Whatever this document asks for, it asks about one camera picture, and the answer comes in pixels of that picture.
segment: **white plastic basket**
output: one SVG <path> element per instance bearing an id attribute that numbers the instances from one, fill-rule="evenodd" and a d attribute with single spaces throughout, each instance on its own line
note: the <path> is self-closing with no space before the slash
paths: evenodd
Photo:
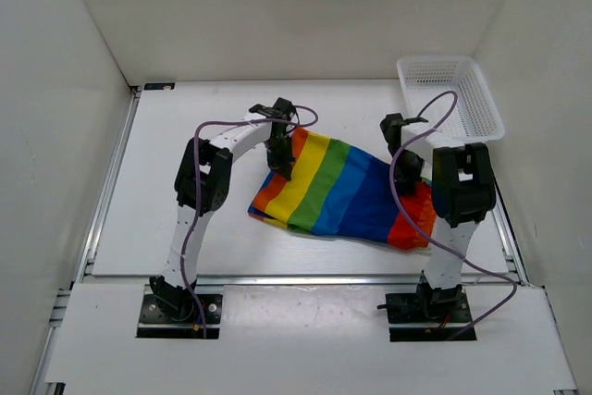
<path id="1" fill-rule="evenodd" d="M 397 71 L 410 116 L 447 90 L 459 95 L 455 110 L 441 131 L 463 142 L 501 139 L 505 133 L 500 113 L 479 66 L 466 56 L 413 56 L 397 62 Z M 432 104 L 422 115 L 436 123 L 449 110 L 452 95 Z"/>

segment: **orange stripe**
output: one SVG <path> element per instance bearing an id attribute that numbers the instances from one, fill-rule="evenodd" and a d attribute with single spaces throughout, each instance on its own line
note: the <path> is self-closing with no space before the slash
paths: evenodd
<path id="1" fill-rule="evenodd" d="M 423 182 L 417 185 L 414 196 L 402 196 L 401 203 L 411 218 L 416 221 L 421 230 L 427 234 L 432 233 L 436 213 L 432 205 L 432 189 Z M 398 215 L 388 234 L 388 244 L 402 250 L 411 250 L 416 247 L 426 247 L 427 241 L 422 238 L 402 216 Z"/>
<path id="2" fill-rule="evenodd" d="M 300 156 L 307 137 L 308 131 L 300 127 L 292 133 L 292 155 L 294 158 L 298 159 Z M 260 190 L 255 196 L 255 199 L 253 199 L 253 207 L 260 212 L 265 212 L 267 205 L 284 190 L 287 182 L 288 180 L 286 178 L 278 173 L 274 173 L 274 177 L 269 181 L 269 185 Z"/>

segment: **towel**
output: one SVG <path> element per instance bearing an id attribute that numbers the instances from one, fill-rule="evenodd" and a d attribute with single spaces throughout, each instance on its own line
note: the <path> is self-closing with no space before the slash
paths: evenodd
<path id="1" fill-rule="evenodd" d="M 389 186 L 389 164 L 346 142 L 297 128 L 292 133 L 292 179 L 273 171 L 248 213 L 289 230 L 382 242 L 401 250 L 426 247 L 400 215 Z M 423 182 L 401 201 L 411 218 L 431 233 L 436 214 Z"/>

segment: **white panel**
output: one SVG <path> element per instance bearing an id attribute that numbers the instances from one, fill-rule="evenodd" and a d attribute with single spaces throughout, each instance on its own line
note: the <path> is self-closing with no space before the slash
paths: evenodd
<path id="1" fill-rule="evenodd" d="M 468 288 L 474 315 L 509 286 Z M 380 288 L 230 288 L 220 339 L 136 339 L 142 286 L 76 286 L 48 381 L 67 394 L 541 395 L 573 389 L 543 290 L 520 289 L 478 341 L 390 343 Z"/>
<path id="2" fill-rule="evenodd" d="M 25 393 L 130 93 L 82 0 L 0 0 L 0 392 Z"/>
<path id="3" fill-rule="evenodd" d="M 172 91 L 143 92 L 93 273 L 160 273 L 177 221 L 173 183 L 195 127 L 209 119 L 241 119 L 252 105 L 272 105 L 279 96 L 316 109 L 320 120 L 313 130 L 385 161 L 390 156 L 378 124 L 388 113 L 406 113 L 395 80 L 197 82 L 177 84 Z M 301 118 L 309 117 L 303 112 Z M 221 130 L 208 128 L 204 135 Z M 426 265 L 422 254 L 398 253 L 386 245 L 354 240 L 295 235 L 250 218 L 247 208 L 267 173 L 263 145 L 234 165 L 229 197 L 206 231 L 198 273 L 419 274 Z M 475 234 L 469 258 L 507 271 L 491 217 Z"/>
<path id="4" fill-rule="evenodd" d="M 491 150 L 530 278 L 592 393 L 592 0 L 507 0 L 476 57 L 506 125 Z"/>
<path id="5" fill-rule="evenodd" d="M 132 84 L 390 78 L 471 55 L 502 0 L 85 0 Z"/>

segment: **white wall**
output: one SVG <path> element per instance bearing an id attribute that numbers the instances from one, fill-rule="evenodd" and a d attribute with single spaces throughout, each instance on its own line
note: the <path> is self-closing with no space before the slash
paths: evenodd
<path id="1" fill-rule="evenodd" d="M 26 393 L 129 103 L 82 0 L 0 0 L 0 393 Z"/>
<path id="2" fill-rule="evenodd" d="M 470 55 L 503 0 L 85 0 L 131 84 L 392 78 Z"/>
<path id="3" fill-rule="evenodd" d="M 507 0 L 476 58 L 507 130 L 492 155 L 527 272 L 592 393 L 592 0 Z"/>

